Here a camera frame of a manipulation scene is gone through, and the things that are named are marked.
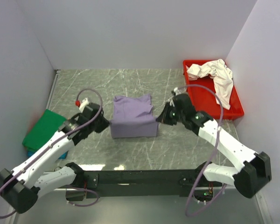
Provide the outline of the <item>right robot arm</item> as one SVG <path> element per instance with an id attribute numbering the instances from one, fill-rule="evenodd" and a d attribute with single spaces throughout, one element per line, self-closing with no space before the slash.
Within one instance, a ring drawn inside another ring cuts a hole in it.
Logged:
<path id="1" fill-rule="evenodd" d="M 174 93 L 165 103 L 157 122 L 184 127 L 214 146 L 231 163 L 232 167 L 217 165 L 209 159 L 196 174 L 193 186 L 206 186 L 219 182 L 234 186 L 246 198 L 252 198 L 272 179 L 270 157 L 246 147 L 226 132 L 213 117 L 205 111 L 197 111 L 186 93 Z"/>

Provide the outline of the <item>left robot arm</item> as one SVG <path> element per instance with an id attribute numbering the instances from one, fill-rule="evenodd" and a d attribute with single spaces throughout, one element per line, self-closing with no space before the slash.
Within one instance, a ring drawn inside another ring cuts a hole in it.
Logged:
<path id="1" fill-rule="evenodd" d="M 0 171 L 0 196 L 22 214 L 34 206 L 45 194 L 62 186 L 84 187 L 84 170 L 71 162 L 58 171 L 44 174 L 62 154 L 74 148 L 92 132 L 100 133 L 109 126 L 102 106 L 85 102 L 80 112 L 66 120 L 34 155 L 11 171 Z"/>

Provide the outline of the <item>purple t-shirt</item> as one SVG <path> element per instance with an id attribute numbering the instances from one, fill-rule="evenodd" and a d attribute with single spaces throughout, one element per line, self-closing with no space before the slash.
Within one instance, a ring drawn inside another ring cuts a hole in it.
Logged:
<path id="1" fill-rule="evenodd" d="M 158 122 L 153 116 L 151 95 L 138 98 L 115 96 L 113 118 L 110 120 L 111 136 L 118 138 L 156 137 Z"/>

